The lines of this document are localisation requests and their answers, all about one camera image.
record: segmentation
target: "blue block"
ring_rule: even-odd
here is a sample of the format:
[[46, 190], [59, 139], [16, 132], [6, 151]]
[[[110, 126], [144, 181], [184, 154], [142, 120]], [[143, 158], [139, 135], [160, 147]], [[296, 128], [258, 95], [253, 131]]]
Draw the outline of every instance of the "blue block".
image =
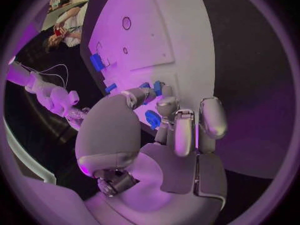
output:
[[109, 93], [111, 90], [116, 89], [116, 88], [117, 88], [117, 85], [115, 83], [113, 83], [112, 85], [105, 88], [105, 92]]
[[162, 119], [161, 116], [158, 115], [155, 111], [148, 110], [145, 112], [146, 120], [151, 125], [151, 129], [154, 130], [155, 128], [161, 125]]
[[101, 57], [95, 53], [94, 55], [90, 56], [90, 61], [94, 68], [96, 69], [97, 72], [101, 71], [102, 69], [105, 68], [104, 64], [101, 61]]
[[141, 89], [142, 89], [142, 88], [148, 88], [148, 89], [151, 88], [149, 82], [144, 82], [144, 83], [143, 83], [142, 85], [140, 85], [139, 87], [140, 87]]
[[154, 91], [156, 93], [156, 96], [162, 95], [162, 84], [161, 84], [161, 82], [156, 81], [153, 86], [154, 86]]

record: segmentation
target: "person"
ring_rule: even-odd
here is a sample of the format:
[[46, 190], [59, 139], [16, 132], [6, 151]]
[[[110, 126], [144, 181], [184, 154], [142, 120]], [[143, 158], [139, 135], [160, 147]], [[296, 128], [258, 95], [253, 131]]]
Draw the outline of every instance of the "person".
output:
[[47, 53], [57, 49], [62, 42], [69, 48], [80, 44], [87, 7], [88, 3], [81, 8], [73, 7], [57, 19], [53, 31], [59, 30], [60, 35], [54, 33], [43, 42]]

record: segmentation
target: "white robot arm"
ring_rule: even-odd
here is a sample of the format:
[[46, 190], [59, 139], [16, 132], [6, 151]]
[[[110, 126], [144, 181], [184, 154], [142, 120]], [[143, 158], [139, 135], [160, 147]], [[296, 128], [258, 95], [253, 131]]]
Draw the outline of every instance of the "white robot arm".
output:
[[67, 92], [61, 86], [43, 81], [38, 72], [29, 72], [17, 61], [9, 65], [6, 79], [25, 87], [27, 92], [36, 94], [36, 98], [41, 105], [50, 112], [66, 118], [74, 129], [79, 130], [88, 110], [81, 111], [74, 107], [79, 102], [76, 91]]

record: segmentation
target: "white shirt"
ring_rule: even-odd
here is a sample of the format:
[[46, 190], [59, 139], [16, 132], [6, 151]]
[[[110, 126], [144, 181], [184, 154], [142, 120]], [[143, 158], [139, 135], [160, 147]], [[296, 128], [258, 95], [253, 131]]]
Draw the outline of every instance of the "white shirt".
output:
[[[77, 28], [76, 30], [72, 31], [72, 33], [78, 33], [78, 32], [82, 32], [82, 25], [84, 24], [84, 20], [85, 20], [85, 15], [87, 12], [87, 7], [88, 7], [88, 3], [86, 3], [85, 5], [83, 5], [80, 8], [80, 11], [77, 13], [77, 15], [72, 16], [70, 18], [68, 18], [65, 22], [64, 22], [64, 28], [65, 29], [70, 29], [73, 27], [77, 27], [77, 26], [81, 26], [80, 28]], [[63, 42], [69, 47], [74, 47], [78, 44], [80, 44], [80, 39], [78, 38], [74, 38], [74, 37], [65, 37], [63, 39]]]

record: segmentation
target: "red object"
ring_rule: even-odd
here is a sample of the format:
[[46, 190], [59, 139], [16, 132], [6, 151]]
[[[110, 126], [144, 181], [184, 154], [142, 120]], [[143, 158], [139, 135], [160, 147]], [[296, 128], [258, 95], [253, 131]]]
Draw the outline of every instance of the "red object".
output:
[[61, 31], [59, 29], [55, 29], [54, 33], [55, 33], [56, 36], [62, 35], [62, 33], [61, 33]]

